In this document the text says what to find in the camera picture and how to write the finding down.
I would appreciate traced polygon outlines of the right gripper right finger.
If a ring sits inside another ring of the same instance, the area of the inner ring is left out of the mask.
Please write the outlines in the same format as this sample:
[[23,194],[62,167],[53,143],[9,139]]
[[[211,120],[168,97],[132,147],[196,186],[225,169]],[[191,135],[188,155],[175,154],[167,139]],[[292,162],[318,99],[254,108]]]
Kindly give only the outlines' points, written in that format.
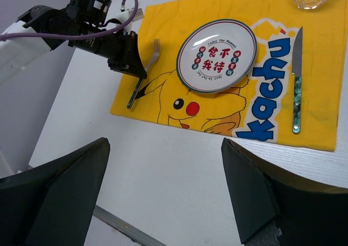
[[347,189],[272,164],[225,138],[221,146],[242,245],[347,245]]

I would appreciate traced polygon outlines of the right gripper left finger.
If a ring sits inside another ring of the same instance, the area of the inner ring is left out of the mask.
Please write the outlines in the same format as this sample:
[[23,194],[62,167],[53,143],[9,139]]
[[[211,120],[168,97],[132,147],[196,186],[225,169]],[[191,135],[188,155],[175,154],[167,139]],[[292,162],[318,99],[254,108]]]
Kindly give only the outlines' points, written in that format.
[[83,245],[108,164],[99,138],[1,179],[1,245]]

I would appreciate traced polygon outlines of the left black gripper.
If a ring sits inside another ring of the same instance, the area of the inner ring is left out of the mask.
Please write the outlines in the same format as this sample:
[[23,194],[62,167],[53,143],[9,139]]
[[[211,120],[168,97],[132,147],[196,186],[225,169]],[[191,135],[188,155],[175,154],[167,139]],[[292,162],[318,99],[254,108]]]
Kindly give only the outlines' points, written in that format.
[[111,0],[70,0],[63,9],[37,5],[27,10],[18,20],[52,51],[63,42],[108,60],[111,70],[139,79],[146,79],[147,72],[138,50],[138,35],[125,30],[136,14],[116,27],[106,28]]

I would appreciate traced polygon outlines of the white plate with red characters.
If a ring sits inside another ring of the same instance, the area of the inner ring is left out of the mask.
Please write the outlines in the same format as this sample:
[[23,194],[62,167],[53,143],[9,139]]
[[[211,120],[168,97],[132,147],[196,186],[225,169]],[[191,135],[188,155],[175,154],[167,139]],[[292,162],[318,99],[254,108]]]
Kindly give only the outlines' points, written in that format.
[[257,56],[257,39],[241,21],[220,19],[194,30],[176,58],[178,78],[197,93],[218,93],[245,78]]

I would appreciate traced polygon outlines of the yellow printed cloth napkin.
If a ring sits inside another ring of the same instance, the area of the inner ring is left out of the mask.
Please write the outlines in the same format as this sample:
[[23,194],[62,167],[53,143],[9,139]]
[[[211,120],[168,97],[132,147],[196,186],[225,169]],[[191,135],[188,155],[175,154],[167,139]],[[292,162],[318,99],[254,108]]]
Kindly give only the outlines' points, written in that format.
[[[182,84],[176,58],[185,39],[220,19],[248,25],[255,65],[236,86],[216,94]],[[303,27],[301,129],[293,133],[294,41]],[[151,5],[139,29],[141,60],[158,38],[161,54],[127,108],[136,80],[123,76],[113,115],[186,130],[318,150],[335,149],[347,42],[347,0],[300,10],[293,0],[178,0]]]

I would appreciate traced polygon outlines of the knife with green patterned handle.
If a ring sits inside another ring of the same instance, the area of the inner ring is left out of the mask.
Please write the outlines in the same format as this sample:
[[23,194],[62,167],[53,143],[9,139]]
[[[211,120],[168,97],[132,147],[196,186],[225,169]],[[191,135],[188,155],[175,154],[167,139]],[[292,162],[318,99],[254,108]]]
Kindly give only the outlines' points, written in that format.
[[303,27],[299,29],[294,41],[292,55],[292,71],[294,75],[293,91],[293,133],[299,134],[301,129],[301,94],[302,94],[302,49]]

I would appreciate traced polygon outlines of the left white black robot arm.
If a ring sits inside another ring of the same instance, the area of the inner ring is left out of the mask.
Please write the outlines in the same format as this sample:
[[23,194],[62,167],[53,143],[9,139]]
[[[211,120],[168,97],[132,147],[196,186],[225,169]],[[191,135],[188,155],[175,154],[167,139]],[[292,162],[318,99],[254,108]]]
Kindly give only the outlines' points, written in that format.
[[1,82],[64,42],[107,59],[111,70],[147,78],[131,30],[139,7],[125,9],[107,20],[111,0],[70,0],[63,9],[36,5],[1,34]]

